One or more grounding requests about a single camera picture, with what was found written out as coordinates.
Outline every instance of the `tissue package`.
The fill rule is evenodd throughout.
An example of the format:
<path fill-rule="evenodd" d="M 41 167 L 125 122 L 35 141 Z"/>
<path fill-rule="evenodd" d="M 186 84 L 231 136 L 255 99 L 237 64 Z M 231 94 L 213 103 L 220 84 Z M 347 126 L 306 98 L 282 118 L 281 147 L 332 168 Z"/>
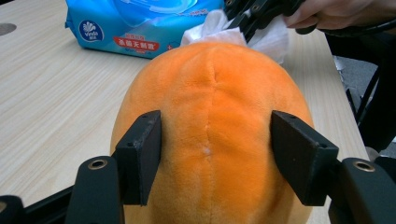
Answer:
<path fill-rule="evenodd" d="M 65 27 L 87 49 L 154 58 L 223 0 L 66 0 Z"/>

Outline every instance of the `orange fabric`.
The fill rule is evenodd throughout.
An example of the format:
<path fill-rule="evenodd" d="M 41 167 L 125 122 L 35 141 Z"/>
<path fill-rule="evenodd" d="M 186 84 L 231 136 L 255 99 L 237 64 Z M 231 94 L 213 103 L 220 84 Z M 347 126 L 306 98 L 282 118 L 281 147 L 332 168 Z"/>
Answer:
<path fill-rule="evenodd" d="M 304 223 L 276 168 L 272 110 L 310 125 L 304 97 L 265 55 L 225 43 L 172 49 L 152 60 L 127 91 L 112 150 L 141 114 L 162 111 L 163 149 L 148 206 L 126 206 L 133 223 Z"/>

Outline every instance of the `wooden table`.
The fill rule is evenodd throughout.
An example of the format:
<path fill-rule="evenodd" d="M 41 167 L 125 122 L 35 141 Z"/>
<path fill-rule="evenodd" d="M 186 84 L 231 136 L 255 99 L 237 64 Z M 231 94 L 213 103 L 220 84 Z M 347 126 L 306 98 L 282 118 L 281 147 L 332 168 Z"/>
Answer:
<path fill-rule="evenodd" d="M 64 29 L 64 0 L 0 6 L 0 195 L 37 202 L 73 185 L 81 163 L 109 154 L 121 100 L 149 61 L 82 49 Z M 367 159 L 324 35 L 300 36 L 284 66 L 306 97 L 317 130 L 340 147 L 339 159 Z M 328 223 L 327 208 L 309 220 Z"/>

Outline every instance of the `logo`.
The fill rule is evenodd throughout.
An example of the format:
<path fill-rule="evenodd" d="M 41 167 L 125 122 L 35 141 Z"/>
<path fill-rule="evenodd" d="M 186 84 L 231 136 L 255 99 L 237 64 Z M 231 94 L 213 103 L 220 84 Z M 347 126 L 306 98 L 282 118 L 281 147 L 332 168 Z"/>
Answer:
<path fill-rule="evenodd" d="M 102 28 L 94 21 L 82 21 L 78 29 L 81 37 L 88 42 L 102 41 L 105 37 Z"/>

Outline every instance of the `finger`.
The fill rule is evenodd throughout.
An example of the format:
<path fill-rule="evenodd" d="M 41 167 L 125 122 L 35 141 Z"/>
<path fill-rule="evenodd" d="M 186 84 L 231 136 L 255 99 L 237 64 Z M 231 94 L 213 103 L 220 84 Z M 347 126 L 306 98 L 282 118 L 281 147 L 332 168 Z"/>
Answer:
<path fill-rule="evenodd" d="M 345 18 L 339 16 L 317 15 L 318 29 L 337 30 L 343 29 L 351 25 L 352 18 Z"/>
<path fill-rule="evenodd" d="M 300 7 L 293 15 L 291 15 L 290 17 L 285 17 L 285 23 L 289 27 L 292 27 L 297 23 L 307 20 L 308 18 L 319 13 L 323 8 L 325 8 L 327 5 L 325 2 L 326 1 L 321 0 L 306 0 L 300 5 Z"/>
<path fill-rule="evenodd" d="M 294 29 L 306 28 L 306 27 L 316 25 L 316 24 L 318 24 L 318 22 L 319 22 L 318 17 L 311 16 L 303 21 L 294 23 L 292 25 L 288 25 L 288 28 L 294 28 Z"/>

